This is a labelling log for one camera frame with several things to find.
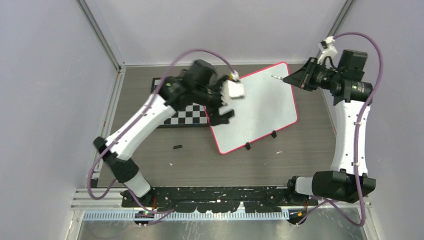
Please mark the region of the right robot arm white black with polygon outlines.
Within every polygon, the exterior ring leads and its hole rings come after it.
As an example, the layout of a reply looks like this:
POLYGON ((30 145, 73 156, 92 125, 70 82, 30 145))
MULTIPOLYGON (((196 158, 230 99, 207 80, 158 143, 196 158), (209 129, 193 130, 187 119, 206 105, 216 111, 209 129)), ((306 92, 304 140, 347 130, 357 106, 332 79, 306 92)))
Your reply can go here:
POLYGON ((329 170, 313 177, 293 176, 287 183, 285 198, 299 205, 308 196, 355 203, 360 194, 375 190, 376 180, 368 176, 365 135, 371 104, 367 102, 373 85, 362 80, 368 54, 344 50, 337 67, 310 57, 298 71, 283 82, 306 91, 328 90, 333 97, 336 120, 335 152, 329 170))

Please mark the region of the black white chessboard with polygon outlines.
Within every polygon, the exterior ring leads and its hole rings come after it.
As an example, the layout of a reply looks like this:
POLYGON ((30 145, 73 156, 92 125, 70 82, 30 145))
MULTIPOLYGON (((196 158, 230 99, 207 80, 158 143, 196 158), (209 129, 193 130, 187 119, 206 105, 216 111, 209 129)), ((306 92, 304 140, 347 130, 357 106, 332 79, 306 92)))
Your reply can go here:
POLYGON ((157 98, 175 111, 159 127, 208 126, 205 108, 193 102, 195 96, 183 86, 181 80, 181 77, 175 76, 167 76, 163 79, 157 77, 152 80, 151 93, 157 93, 157 98))

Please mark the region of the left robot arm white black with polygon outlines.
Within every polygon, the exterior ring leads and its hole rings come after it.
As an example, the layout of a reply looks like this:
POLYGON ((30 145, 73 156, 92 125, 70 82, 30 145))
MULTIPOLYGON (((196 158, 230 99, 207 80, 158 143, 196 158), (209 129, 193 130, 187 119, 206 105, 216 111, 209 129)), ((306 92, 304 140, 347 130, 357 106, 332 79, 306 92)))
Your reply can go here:
POLYGON ((239 74, 233 70, 211 84, 216 74, 216 68, 201 59, 177 76, 165 74, 147 101, 121 128, 106 138, 97 137, 93 141, 99 158, 112 171, 115 180, 133 193, 135 202, 141 207, 148 207, 154 197, 150 183, 132 156, 158 126, 193 103, 209 109, 212 123, 216 125, 228 124, 234 116, 233 110, 223 115, 218 111, 225 104, 225 91, 240 82, 239 74))

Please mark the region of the black white marker pen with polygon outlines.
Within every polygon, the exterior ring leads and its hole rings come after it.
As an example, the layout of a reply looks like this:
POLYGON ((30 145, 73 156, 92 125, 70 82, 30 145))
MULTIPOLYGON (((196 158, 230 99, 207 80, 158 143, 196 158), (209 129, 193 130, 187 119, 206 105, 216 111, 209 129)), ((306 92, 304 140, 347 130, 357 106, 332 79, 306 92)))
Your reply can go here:
POLYGON ((277 80, 281 80, 281 81, 283 81, 283 77, 281 77, 281 76, 275 76, 275 75, 271 75, 271 77, 272 78, 275 78, 275 79, 277 79, 277 80))

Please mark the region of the pink framed whiteboard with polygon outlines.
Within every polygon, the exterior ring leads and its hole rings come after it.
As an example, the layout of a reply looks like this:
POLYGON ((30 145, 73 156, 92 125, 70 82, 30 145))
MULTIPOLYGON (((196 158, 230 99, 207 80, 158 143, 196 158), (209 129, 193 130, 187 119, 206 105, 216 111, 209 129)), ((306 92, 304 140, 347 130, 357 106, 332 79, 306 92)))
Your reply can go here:
POLYGON ((298 120, 293 86, 276 77, 286 77, 289 66, 279 62, 242 76, 244 99, 230 100, 219 114, 233 110, 228 124, 211 126, 220 154, 225 155, 253 142, 275 135, 298 120))

